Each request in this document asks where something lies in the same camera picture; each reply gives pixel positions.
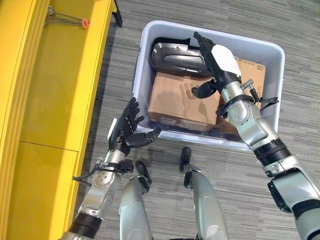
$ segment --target silver robot leg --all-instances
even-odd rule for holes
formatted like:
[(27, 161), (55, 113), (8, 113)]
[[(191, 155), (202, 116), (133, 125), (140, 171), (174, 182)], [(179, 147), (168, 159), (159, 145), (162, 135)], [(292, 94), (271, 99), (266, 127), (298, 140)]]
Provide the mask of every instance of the silver robot leg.
[(184, 186), (193, 190), (198, 238), (228, 240), (228, 230), (220, 203), (209, 180), (192, 164), (183, 167)]
[(129, 179), (120, 201), (120, 240), (152, 240), (139, 177)]

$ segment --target yellow panel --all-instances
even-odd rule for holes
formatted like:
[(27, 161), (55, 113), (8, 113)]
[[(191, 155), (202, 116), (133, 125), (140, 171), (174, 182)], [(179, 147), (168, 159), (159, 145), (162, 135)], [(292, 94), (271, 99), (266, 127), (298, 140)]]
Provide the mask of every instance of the yellow panel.
[(8, 240), (61, 237), (77, 152), (20, 142)]
[(0, 239), (6, 239), (19, 138), (49, 0), (0, 0)]
[(44, 28), (20, 139), (79, 151), (90, 124), (113, 2), (55, 0), (51, 5), (57, 12), (87, 17), (91, 23), (88, 29)]

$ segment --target gray carpet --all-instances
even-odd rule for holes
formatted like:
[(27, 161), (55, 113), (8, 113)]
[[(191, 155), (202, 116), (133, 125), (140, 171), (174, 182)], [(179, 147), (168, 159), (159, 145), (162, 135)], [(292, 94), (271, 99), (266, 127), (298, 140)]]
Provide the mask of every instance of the gray carpet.
[[(153, 20), (166, 20), (265, 40), (283, 48), (285, 81), (278, 132), (320, 181), (318, 0), (118, 0), (118, 6), (123, 28), (111, 20), (83, 171), (106, 155), (113, 117), (121, 114), (132, 96), (144, 26)], [(193, 163), (203, 169), (215, 188), (230, 239), (299, 239), (293, 216), (276, 207), (267, 188), (269, 180), (252, 152), (159, 139), (128, 156), (132, 160), (143, 158), (153, 179), (144, 201), (155, 240), (191, 238), (197, 233), (193, 193), (184, 188), (178, 170), (185, 146), (192, 148)], [(131, 176), (122, 178), (96, 239), (119, 239), (119, 201)], [(76, 209), (87, 190), (79, 188)]]

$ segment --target white label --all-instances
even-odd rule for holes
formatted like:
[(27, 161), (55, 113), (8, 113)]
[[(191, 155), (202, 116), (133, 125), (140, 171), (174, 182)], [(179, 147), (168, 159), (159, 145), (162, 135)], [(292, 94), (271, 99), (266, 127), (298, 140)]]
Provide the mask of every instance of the white label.
[(177, 122), (176, 120), (170, 119), (167, 117), (161, 117), (161, 119), (160, 119), (161, 124), (168, 125), (168, 126), (174, 126), (176, 124), (176, 122)]
[(214, 45), (211, 53), (221, 70), (241, 76), (238, 63), (228, 48), (222, 45)]

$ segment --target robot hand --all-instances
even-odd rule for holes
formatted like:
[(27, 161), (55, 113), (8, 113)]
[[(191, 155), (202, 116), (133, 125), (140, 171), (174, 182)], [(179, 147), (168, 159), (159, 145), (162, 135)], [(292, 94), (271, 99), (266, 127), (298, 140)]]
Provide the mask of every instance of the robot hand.
[(145, 119), (144, 116), (136, 118), (140, 109), (136, 98), (131, 98), (121, 117), (115, 123), (108, 139), (109, 150), (120, 150), (126, 156), (131, 148), (139, 148), (152, 143), (161, 133), (161, 128), (156, 128), (147, 133), (134, 133), (138, 123)]

